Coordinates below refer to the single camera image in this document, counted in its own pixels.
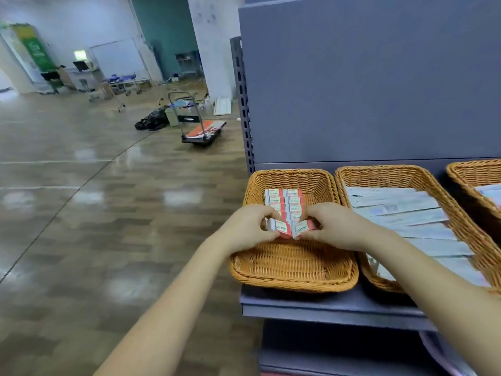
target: person's right hand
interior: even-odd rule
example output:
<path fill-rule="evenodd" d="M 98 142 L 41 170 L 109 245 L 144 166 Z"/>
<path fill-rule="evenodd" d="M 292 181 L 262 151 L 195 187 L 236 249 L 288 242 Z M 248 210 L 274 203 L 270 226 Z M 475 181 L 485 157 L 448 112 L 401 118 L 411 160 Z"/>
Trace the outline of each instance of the person's right hand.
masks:
<path fill-rule="evenodd" d="M 305 231 L 301 233 L 301 239 L 318 240 L 349 251 L 365 252 L 371 242 L 391 232 L 336 203 L 308 206 L 302 218 L 308 216 L 318 220 L 322 229 Z"/>

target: cart handle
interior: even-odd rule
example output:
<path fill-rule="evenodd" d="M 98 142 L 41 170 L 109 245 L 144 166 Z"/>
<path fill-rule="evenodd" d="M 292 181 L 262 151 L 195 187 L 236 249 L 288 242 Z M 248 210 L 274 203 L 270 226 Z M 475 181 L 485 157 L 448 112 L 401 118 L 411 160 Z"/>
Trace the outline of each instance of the cart handle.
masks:
<path fill-rule="evenodd" d="M 170 104 L 172 106 L 172 109 L 174 110 L 174 114 L 176 115 L 176 119 L 179 123 L 179 128 L 181 129 L 181 134 L 183 136 L 184 136 L 184 131 L 183 131 L 183 127 L 182 127 L 182 122 L 179 121 L 179 116 L 177 114 L 176 107 L 174 106 L 174 102 L 172 101 L 172 98 L 170 97 L 173 94 L 187 94 L 193 100 L 193 104 L 194 104 L 193 107 L 195 107 L 196 114 L 198 115 L 198 120 L 200 121 L 200 126 L 202 127 L 202 132 L 204 133 L 204 140 L 205 140 L 207 138 L 207 135 L 205 134 L 204 121 L 202 120 L 202 116 L 200 115 L 200 111 L 198 110 L 198 105 L 196 103 L 195 97 L 191 93 L 186 92 L 186 91 L 171 91 L 167 95 L 167 97 L 169 98 Z"/>

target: perforated metal post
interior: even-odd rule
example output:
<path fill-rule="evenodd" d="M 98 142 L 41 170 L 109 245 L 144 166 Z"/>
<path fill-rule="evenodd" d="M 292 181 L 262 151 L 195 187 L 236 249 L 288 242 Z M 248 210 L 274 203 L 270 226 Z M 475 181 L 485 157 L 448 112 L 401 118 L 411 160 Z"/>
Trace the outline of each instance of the perforated metal post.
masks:
<path fill-rule="evenodd" d="M 245 67 L 243 65 L 243 50 L 241 37 L 234 37 L 229 40 L 231 46 L 231 56 L 233 57 L 233 69 L 235 71 L 236 96 L 238 99 L 238 110 L 242 124 L 243 147 L 246 152 L 246 163 L 249 175 L 255 171 L 254 151 L 252 146 L 251 120 L 249 118 L 249 107 L 247 97 L 247 82 Z"/>

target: shiny floor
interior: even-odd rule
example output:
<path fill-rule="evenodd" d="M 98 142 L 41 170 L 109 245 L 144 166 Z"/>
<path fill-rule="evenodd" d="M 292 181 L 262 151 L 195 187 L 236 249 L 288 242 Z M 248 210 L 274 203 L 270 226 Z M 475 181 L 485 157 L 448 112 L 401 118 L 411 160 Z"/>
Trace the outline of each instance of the shiny floor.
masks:
<path fill-rule="evenodd" d="M 209 148 L 136 131 L 161 88 L 0 101 L 0 374 L 91 375 L 247 185 L 232 115 Z M 178 375 L 258 374 L 261 321 L 222 268 Z"/>

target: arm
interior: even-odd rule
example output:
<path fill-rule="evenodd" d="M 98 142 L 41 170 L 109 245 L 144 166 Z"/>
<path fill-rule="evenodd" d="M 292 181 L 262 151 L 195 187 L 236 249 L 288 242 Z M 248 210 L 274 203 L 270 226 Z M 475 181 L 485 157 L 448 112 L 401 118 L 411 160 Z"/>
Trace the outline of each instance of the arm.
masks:
<path fill-rule="evenodd" d="M 322 230 L 302 233 L 302 238 L 378 259 L 479 376 L 501 375 L 499 299 L 346 207 L 320 203 L 308 213 Z"/>
<path fill-rule="evenodd" d="M 169 376 L 176 371 L 186 341 L 216 274 L 232 253 L 275 239 L 263 231 L 266 216 L 280 219 L 271 207 L 250 204 L 236 211 L 198 248 L 159 300 L 125 335 L 95 376 Z"/>

